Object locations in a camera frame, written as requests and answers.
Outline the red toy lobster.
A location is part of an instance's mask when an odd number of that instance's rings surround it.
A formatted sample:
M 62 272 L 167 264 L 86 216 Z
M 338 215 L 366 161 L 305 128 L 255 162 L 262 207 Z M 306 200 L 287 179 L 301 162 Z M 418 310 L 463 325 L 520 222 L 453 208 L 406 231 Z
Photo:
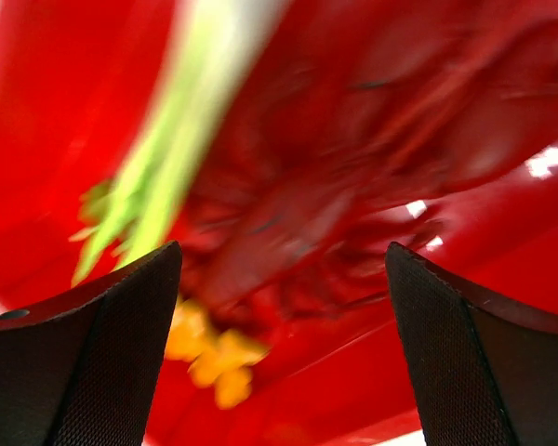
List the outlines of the red toy lobster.
M 356 76 L 324 146 L 269 177 L 207 164 L 189 201 L 179 289 L 222 321 L 251 323 L 256 293 L 289 319 L 364 305 L 383 284 L 382 237 L 423 243 L 430 212 L 381 211 L 506 175 L 558 138 L 558 18 L 514 32 L 390 28 Z

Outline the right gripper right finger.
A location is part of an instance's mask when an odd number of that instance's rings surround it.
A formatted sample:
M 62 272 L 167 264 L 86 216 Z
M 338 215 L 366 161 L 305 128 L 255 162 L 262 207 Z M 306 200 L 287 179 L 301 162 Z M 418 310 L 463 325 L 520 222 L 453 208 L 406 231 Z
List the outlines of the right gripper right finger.
M 429 445 L 558 445 L 558 315 L 387 249 L 390 300 Z

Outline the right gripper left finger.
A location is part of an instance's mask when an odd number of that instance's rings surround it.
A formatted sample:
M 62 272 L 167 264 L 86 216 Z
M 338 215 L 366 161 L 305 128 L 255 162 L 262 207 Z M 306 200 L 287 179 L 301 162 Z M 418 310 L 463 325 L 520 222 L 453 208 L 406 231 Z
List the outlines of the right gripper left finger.
M 139 445 L 179 290 L 167 243 L 0 315 L 0 445 Z

